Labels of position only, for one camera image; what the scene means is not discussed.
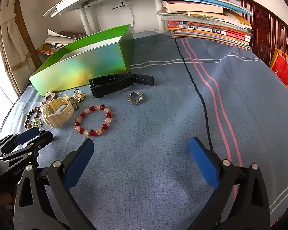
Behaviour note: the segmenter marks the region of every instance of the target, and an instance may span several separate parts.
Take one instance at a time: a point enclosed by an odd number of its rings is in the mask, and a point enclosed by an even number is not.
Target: red and pink beaded bracelet
[[[105,122],[106,123],[103,123],[101,125],[101,129],[97,129],[97,130],[91,130],[91,131],[88,131],[88,130],[84,130],[80,127],[80,122],[82,121],[82,118],[85,117],[86,114],[89,114],[90,112],[93,112],[95,110],[104,110],[105,113],[106,113],[106,120]],[[110,113],[110,109],[107,108],[105,105],[97,105],[97,106],[92,106],[91,108],[89,109],[85,109],[85,112],[82,112],[80,113],[80,117],[77,117],[77,121],[75,122],[75,126],[76,126],[76,131],[78,131],[80,134],[83,134],[85,136],[95,136],[95,135],[101,135],[101,133],[105,130],[108,129],[108,125],[111,123],[111,118],[112,117],[112,114]]]

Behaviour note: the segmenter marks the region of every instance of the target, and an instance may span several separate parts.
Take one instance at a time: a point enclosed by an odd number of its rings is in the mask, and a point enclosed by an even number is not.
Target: bed sheet
[[[189,152],[197,136],[208,148],[204,110],[189,70],[207,107],[214,151],[235,165],[260,166],[266,184],[271,224],[288,207],[288,91],[251,50],[202,39],[151,35],[135,40],[132,73],[153,75],[154,86],[135,84],[86,99],[63,126],[43,125],[54,141],[40,151],[40,167],[63,160],[85,137],[74,129],[81,111],[104,104],[113,118],[109,130],[94,137],[95,151],[76,187],[71,189],[84,214],[98,229],[187,229],[211,196]],[[72,96],[73,90],[65,93]],[[127,96],[142,92],[131,105]],[[15,103],[0,137],[23,132],[28,111],[42,97],[29,86]],[[96,129],[102,112],[89,114],[85,129]],[[47,191],[58,218],[51,191]],[[233,194],[223,213],[226,217]]]

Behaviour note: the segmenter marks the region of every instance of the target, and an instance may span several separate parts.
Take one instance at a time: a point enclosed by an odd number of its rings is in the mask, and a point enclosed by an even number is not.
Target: watch
[[[144,74],[124,73],[97,77],[88,81],[94,98],[102,98],[107,94],[129,87],[134,83],[154,85],[154,77]]]
[[[66,107],[59,113],[55,113],[62,105]],[[45,123],[51,127],[59,127],[70,119],[78,104],[74,97],[59,97],[42,106],[42,116]]]

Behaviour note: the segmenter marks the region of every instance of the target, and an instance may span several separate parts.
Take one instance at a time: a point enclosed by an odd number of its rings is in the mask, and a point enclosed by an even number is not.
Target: iridescent box
[[[133,52],[131,25],[107,29],[62,47],[29,80],[41,96],[87,85],[92,78],[127,73]]]

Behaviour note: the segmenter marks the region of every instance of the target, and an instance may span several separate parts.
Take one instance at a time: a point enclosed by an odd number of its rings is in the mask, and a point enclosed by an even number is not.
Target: black watch strap
[[[129,87],[134,83],[154,85],[154,77],[144,74],[124,73],[102,76],[88,81],[94,98],[102,98],[107,94]]]

